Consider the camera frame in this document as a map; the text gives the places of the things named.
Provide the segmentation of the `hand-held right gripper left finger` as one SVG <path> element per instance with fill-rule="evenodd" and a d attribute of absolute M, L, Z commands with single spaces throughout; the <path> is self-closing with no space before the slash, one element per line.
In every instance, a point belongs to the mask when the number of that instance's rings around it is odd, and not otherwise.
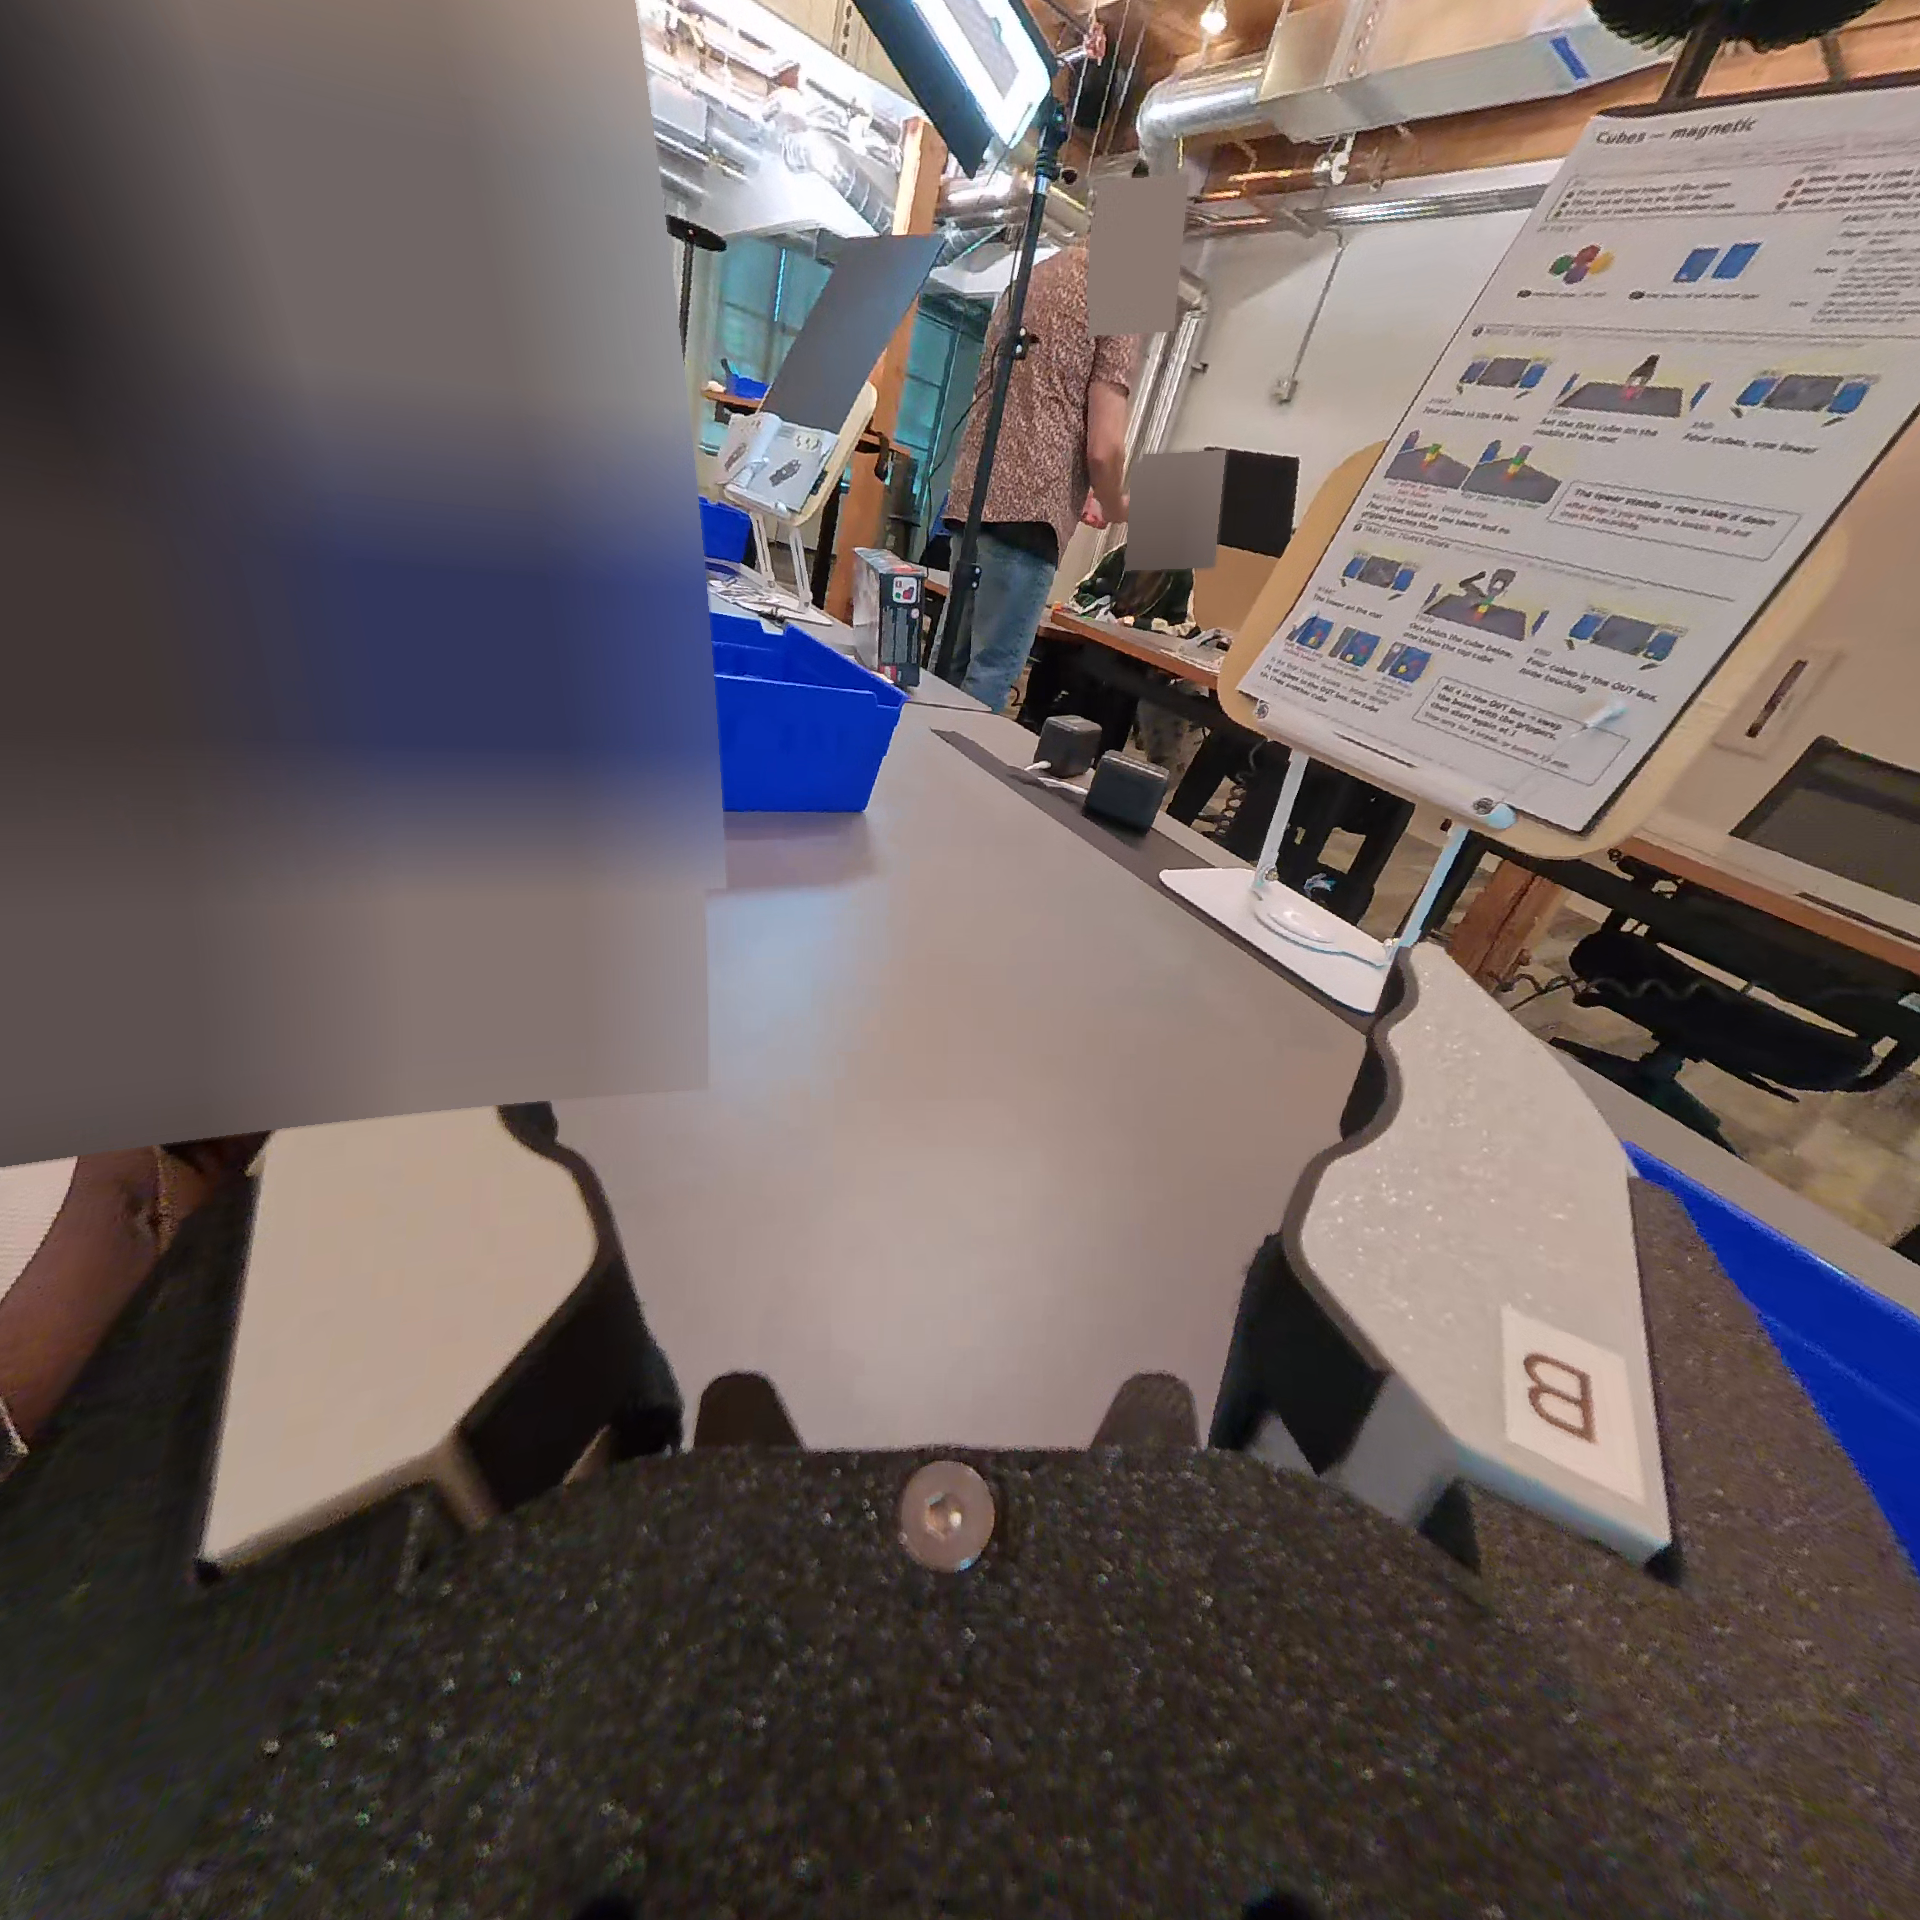
<path fill-rule="evenodd" d="M 403 1492 L 480 1530 L 593 1464 L 678 1442 L 681 1391 L 608 1195 L 551 1107 L 264 1143 L 199 1545 L 207 1571 Z"/>

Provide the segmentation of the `black light stand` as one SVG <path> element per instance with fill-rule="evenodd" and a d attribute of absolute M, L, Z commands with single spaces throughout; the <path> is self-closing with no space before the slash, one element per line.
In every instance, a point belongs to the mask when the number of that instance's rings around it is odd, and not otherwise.
<path fill-rule="evenodd" d="M 1049 190 L 1062 172 L 1065 130 L 1065 105 L 1055 95 L 1049 95 L 1037 114 L 1040 145 L 1031 168 L 1033 183 L 1028 190 L 1028 204 L 1020 232 L 1020 242 L 1015 250 L 1015 275 L 1005 289 L 1005 316 L 1004 327 L 999 331 L 999 348 L 991 359 L 991 391 L 987 414 L 983 417 L 985 424 L 980 432 L 980 449 L 975 456 L 975 483 L 968 500 L 961 543 L 948 570 L 947 612 L 939 633 L 939 650 L 934 656 L 936 676 L 956 689 L 961 683 L 961 676 L 967 673 L 967 666 L 961 660 L 967 647 L 961 647 L 961 643 L 972 641 L 972 620 L 980 578 L 975 550 L 980 539 L 983 513 L 991 492 L 991 468 L 997 460 L 997 444 L 1005 398 L 1012 385 L 1017 359 L 1021 356 L 1024 300 L 1036 268 L 1047 199 Z"/>

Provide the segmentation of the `metal air duct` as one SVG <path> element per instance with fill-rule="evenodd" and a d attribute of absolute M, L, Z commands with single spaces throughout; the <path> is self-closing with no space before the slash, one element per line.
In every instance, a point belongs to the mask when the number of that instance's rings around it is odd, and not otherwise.
<path fill-rule="evenodd" d="M 1203 138 L 1327 143 L 1547 102 L 1639 67 L 1589 6 L 1286 6 L 1260 56 L 1153 84 L 1135 145 L 1166 172 Z"/>

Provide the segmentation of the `small printed cardboard box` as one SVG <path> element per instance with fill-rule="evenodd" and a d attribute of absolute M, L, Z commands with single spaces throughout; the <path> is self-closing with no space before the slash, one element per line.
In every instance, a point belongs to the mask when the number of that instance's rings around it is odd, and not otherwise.
<path fill-rule="evenodd" d="M 901 689 L 919 687 L 925 570 L 875 546 L 857 546 L 853 561 L 855 660 Z"/>

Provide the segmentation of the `person's left forearm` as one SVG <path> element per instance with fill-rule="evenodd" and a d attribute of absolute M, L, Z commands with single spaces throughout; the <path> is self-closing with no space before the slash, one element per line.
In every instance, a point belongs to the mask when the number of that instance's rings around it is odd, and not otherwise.
<path fill-rule="evenodd" d="M 3 1168 L 3 1478 L 30 1456 L 184 1218 L 268 1143 L 215 1136 Z"/>

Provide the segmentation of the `wooden sheet stand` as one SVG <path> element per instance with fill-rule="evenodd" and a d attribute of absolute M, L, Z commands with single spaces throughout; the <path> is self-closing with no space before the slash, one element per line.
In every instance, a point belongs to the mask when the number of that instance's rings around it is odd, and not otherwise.
<path fill-rule="evenodd" d="M 1582 832 L 1534 824 L 1519 804 L 1519 786 L 1485 786 L 1429 761 L 1405 760 L 1350 727 L 1316 719 L 1293 697 L 1262 705 L 1243 691 L 1260 654 L 1279 631 L 1283 618 L 1303 596 L 1312 571 L 1368 483 L 1384 444 L 1358 449 L 1332 468 L 1275 562 L 1252 609 L 1235 633 L 1232 650 L 1216 674 L 1216 697 L 1225 719 L 1286 747 L 1286 772 L 1275 815 L 1264 831 L 1255 867 L 1163 871 L 1158 886 L 1195 914 L 1212 920 L 1247 944 L 1279 971 L 1316 993 L 1326 1003 L 1359 1018 L 1381 1011 L 1400 953 L 1414 947 L 1439 920 L 1438 899 L 1453 876 L 1472 836 L 1491 836 L 1495 852 L 1551 859 L 1620 847 L 1665 802 L 1685 770 L 1715 743 L 1735 708 L 1763 683 L 1790 643 L 1800 641 L 1833 595 L 1849 562 L 1849 536 L 1839 522 L 1821 532 L 1811 552 L 1783 576 L 1775 595 L 1752 620 L 1729 654 L 1715 668 L 1689 708 L 1670 723 L 1660 746 L 1613 793 L 1595 824 Z M 1286 827 L 1315 764 L 1344 777 L 1439 811 L 1447 836 L 1435 856 L 1424 889 L 1389 942 L 1381 942 L 1329 908 L 1312 904 L 1279 881 Z"/>

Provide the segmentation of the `black office chair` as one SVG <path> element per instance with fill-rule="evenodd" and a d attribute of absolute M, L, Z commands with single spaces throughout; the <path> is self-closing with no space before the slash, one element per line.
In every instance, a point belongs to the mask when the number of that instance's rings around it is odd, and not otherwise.
<path fill-rule="evenodd" d="M 1561 882 L 1604 908 L 1568 956 L 1574 1003 L 1640 1028 L 1648 1049 L 1551 1044 L 1715 1145 L 1728 1138 L 1683 1086 L 1687 1066 L 1784 1102 L 1875 1094 L 1915 1067 L 1913 971 L 1646 862 L 1566 867 Z"/>

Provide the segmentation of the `studio light panel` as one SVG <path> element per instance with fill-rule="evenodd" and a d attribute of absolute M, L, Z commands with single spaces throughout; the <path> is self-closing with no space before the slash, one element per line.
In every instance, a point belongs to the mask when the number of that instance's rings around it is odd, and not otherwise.
<path fill-rule="evenodd" d="M 857 3 L 855 12 L 967 179 L 1024 143 L 1061 72 L 1021 3 Z"/>

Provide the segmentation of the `wooden table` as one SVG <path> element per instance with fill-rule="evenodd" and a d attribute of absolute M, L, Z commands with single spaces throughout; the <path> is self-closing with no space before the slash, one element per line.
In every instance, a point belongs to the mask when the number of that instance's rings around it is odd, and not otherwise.
<path fill-rule="evenodd" d="M 1068 609 L 1049 609 L 1040 635 L 1055 643 L 1094 646 L 1112 656 L 1127 656 L 1142 668 L 1158 670 L 1198 689 L 1198 727 L 1225 727 L 1229 723 L 1216 697 L 1217 670 L 1225 664 L 1217 650 L 1205 650 L 1200 658 L 1189 658 L 1163 633 L 1137 631 L 1105 618 L 1080 618 Z M 1735 899 L 1775 922 L 1795 924 L 1820 939 L 1843 944 L 1910 977 L 1918 975 L 1915 936 L 1884 920 L 1870 920 L 1837 899 L 1813 894 L 1791 881 L 1768 881 L 1736 867 L 1735 856 L 1740 852 L 1744 852 L 1741 844 L 1732 844 L 1732 852 L 1709 852 L 1678 844 L 1668 834 L 1637 832 L 1622 844 L 1584 856 L 1582 862 L 1589 867 L 1597 867 L 1601 859 L 1613 864 L 1620 859 L 1639 862 L 1656 874 L 1705 887 L 1717 896 Z"/>

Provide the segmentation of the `instruction sheet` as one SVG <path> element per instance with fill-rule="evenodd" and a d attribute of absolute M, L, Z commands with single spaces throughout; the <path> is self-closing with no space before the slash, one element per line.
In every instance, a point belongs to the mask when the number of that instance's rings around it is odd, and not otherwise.
<path fill-rule="evenodd" d="M 1595 116 L 1255 618 L 1252 723 L 1595 827 L 1915 419 L 1915 174 L 1915 81 Z"/>

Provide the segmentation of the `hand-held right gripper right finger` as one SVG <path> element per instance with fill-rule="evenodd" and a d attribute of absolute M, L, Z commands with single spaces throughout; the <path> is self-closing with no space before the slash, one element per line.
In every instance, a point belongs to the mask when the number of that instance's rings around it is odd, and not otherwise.
<path fill-rule="evenodd" d="M 1409 1530 L 1468 1490 L 1672 1569 L 1625 1152 L 1568 1070 L 1409 948 L 1245 1274 L 1208 1442 Z"/>

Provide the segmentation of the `dark computer monitor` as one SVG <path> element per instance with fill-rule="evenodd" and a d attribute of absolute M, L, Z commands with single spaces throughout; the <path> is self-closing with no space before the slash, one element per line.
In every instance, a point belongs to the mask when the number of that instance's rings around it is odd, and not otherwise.
<path fill-rule="evenodd" d="M 1918 906 L 1918 772 L 1813 738 L 1729 836 Z"/>

